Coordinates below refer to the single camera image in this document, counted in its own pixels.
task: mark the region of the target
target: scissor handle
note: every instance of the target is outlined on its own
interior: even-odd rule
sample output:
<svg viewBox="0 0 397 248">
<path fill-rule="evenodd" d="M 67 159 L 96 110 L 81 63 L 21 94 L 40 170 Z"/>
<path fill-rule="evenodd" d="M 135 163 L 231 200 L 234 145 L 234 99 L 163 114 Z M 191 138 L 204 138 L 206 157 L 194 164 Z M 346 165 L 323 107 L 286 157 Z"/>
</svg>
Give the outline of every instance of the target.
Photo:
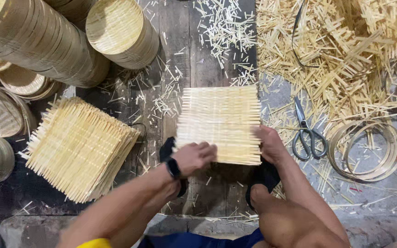
<svg viewBox="0 0 397 248">
<path fill-rule="evenodd" d="M 309 149 L 309 146 L 307 145 L 306 141 L 304 140 L 303 134 L 305 132 L 309 134 L 309 138 L 311 141 L 310 149 Z M 321 139 L 321 142 L 323 143 L 323 146 L 324 146 L 324 149 L 320 154 L 317 154 L 317 150 L 315 149 L 315 135 Z M 306 151 L 306 156 L 302 156 L 301 154 L 298 154 L 298 152 L 296 151 L 296 141 L 298 140 L 298 138 L 300 139 L 300 141 L 304 147 L 304 150 Z M 320 159 L 322 156 L 326 155 L 327 150 L 328 150 L 328 143 L 327 143 L 326 138 L 317 130 L 312 130 L 309 128 L 300 129 L 300 131 L 298 133 L 296 133 L 295 138 L 293 139 L 293 142 L 292 142 L 293 154 L 298 159 L 303 160 L 303 161 L 310 159 L 311 154 L 313 155 L 313 157 L 315 159 Z"/>
</svg>

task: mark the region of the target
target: scissors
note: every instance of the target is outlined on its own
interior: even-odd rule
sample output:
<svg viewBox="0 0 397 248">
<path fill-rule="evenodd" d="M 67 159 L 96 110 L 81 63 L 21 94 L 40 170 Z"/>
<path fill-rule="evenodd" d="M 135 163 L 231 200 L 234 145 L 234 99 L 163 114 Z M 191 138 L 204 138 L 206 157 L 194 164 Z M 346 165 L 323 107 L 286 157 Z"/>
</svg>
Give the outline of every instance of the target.
<svg viewBox="0 0 397 248">
<path fill-rule="evenodd" d="M 292 142 L 292 151 L 293 154 L 299 158 L 300 160 L 308 160 L 311 157 L 311 153 L 313 154 L 313 157 L 315 159 L 320 159 L 322 156 L 326 155 L 327 149 L 328 149 L 328 143 L 326 138 L 317 130 L 311 129 L 307 125 L 306 121 L 306 116 L 304 116 L 304 111 L 303 107 L 301 106 L 301 102 L 298 99 L 298 97 L 295 97 L 295 106 L 296 106 L 296 116 L 298 117 L 298 121 L 300 122 L 300 127 L 302 127 L 298 133 L 296 133 L 295 138 L 293 139 Z M 310 149 L 309 146 L 307 145 L 306 141 L 304 140 L 304 133 L 309 134 L 310 138 Z M 315 148 L 315 136 L 318 136 L 318 138 L 321 139 L 321 142 L 323 143 L 324 149 L 320 154 L 317 154 L 316 151 L 317 149 Z M 301 143 L 303 144 L 304 150 L 306 151 L 306 156 L 302 156 L 297 153 L 296 151 L 296 141 L 298 138 L 301 140 Z"/>
</svg>

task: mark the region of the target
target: yellow sleeve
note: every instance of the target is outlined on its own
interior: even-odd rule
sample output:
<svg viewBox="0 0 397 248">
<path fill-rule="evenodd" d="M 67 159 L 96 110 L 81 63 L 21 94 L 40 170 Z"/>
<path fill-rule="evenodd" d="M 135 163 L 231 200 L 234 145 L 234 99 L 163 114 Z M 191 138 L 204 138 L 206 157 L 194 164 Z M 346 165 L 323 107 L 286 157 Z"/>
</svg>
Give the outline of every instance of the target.
<svg viewBox="0 0 397 248">
<path fill-rule="evenodd" d="M 111 245 L 108 239 L 94 239 L 79 245 L 77 248 L 111 248 Z"/>
</svg>

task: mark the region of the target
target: black cable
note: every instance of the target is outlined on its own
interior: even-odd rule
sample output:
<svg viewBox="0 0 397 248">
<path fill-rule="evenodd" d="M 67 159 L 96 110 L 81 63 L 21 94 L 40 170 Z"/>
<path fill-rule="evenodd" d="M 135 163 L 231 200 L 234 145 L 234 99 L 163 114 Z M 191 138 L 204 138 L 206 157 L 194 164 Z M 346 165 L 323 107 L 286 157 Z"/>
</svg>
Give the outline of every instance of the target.
<svg viewBox="0 0 397 248">
<path fill-rule="evenodd" d="M 306 0 L 303 0 L 303 2 L 301 3 L 301 7 L 300 7 L 300 9 L 298 10 L 298 14 L 296 14 L 296 17 L 295 17 L 295 24 L 293 25 L 293 31 L 292 31 L 292 51 L 293 51 L 293 53 L 294 53 L 294 55 L 295 55 L 296 61 L 298 62 L 298 64 L 299 64 L 301 67 L 318 68 L 319 66 L 303 65 L 303 64 L 301 63 L 300 59 L 298 58 L 298 55 L 296 54 L 295 49 L 293 48 L 293 37 L 294 37 L 294 35 L 295 35 L 296 26 L 298 26 L 298 22 L 300 21 L 301 14 L 302 14 L 302 12 L 303 12 L 303 7 L 304 7 L 304 4 L 305 4 L 305 3 L 306 3 Z"/>
<path fill-rule="evenodd" d="M 138 155 L 140 154 L 140 151 L 141 151 L 141 149 L 142 149 L 142 144 L 143 144 L 143 142 L 146 141 L 146 134 L 147 134 L 147 132 L 146 132 L 146 126 L 145 126 L 145 124 L 143 124 L 143 123 L 133 123 L 133 124 L 130 124 L 129 126 L 132 127 L 132 126 L 135 126 L 135 125 L 142 125 L 142 126 L 143 126 L 143 129 L 144 129 L 144 135 L 143 135 L 142 141 L 141 141 L 141 143 L 140 143 L 140 145 L 139 145 L 139 150 L 138 150 L 137 153 L 136 153 L 136 171 L 135 171 L 135 172 L 136 172 L 136 174 L 137 174 L 137 167 L 138 167 L 137 161 L 138 161 Z"/>
</svg>

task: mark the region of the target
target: black smartwatch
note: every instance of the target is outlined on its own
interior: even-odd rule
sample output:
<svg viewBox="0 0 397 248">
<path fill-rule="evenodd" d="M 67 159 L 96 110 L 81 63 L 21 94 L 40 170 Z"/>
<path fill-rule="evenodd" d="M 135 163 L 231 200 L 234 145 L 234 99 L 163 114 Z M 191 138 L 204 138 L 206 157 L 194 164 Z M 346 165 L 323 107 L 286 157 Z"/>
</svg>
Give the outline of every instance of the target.
<svg viewBox="0 0 397 248">
<path fill-rule="evenodd" d="M 169 158 L 168 161 L 165 162 L 165 164 L 169 174 L 174 178 L 174 180 L 179 179 L 182 175 L 182 172 L 180 172 L 177 161 L 173 158 Z"/>
</svg>

